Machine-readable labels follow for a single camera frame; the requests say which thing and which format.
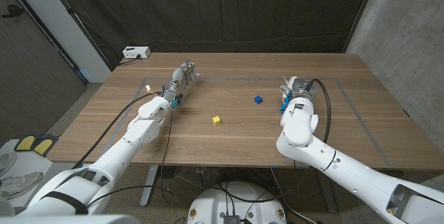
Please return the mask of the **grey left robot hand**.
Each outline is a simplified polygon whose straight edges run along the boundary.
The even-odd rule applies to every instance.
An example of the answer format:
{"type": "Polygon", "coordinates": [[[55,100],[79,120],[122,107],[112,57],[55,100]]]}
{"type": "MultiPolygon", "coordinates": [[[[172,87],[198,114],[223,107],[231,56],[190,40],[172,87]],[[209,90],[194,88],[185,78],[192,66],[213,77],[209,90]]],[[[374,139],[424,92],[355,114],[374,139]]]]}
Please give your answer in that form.
{"type": "Polygon", "coordinates": [[[173,94],[173,96],[183,94],[185,88],[199,76],[200,74],[196,72],[195,62],[188,60],[182,63],[173,72],[168,90],[173,94]]]}

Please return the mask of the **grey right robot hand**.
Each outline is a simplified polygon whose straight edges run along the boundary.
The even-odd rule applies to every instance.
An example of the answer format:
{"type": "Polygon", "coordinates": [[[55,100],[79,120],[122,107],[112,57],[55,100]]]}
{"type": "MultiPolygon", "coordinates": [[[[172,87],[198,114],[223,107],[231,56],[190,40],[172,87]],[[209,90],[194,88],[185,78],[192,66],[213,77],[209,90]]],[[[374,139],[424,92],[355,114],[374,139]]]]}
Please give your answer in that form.
{"type": "Polygon", "coordinates": [[[303,79],[295,78],[291,84],[292,98],[306,98],[313,100],[318,93],[314,85],[308,88],[309,83],[303,79]]]}

